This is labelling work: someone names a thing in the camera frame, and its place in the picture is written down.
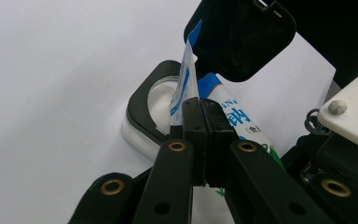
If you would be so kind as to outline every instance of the brass rivet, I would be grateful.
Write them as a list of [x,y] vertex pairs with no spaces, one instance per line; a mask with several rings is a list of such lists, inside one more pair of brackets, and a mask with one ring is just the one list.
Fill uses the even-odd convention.
[[245,152],[254,152],[257,149],[257,147],[254,144],[249,142],[239,142],[238,148]]
[[168,148],[172,151],[183,151],[186,149],[186,145],[181,142],[172,142],[168,145]]
[[[108,186],[111,184],[117,184],[114,189],[109,189]],[[101,186],[101,192],[105,195],[114,195],[120,193],[124,189],[124,182],[120,179],[106,180]]]
[[338,197],[346,198],[351,196],[351,190],[346,185],[335,179],[324,179],[321,184],[327,192]]

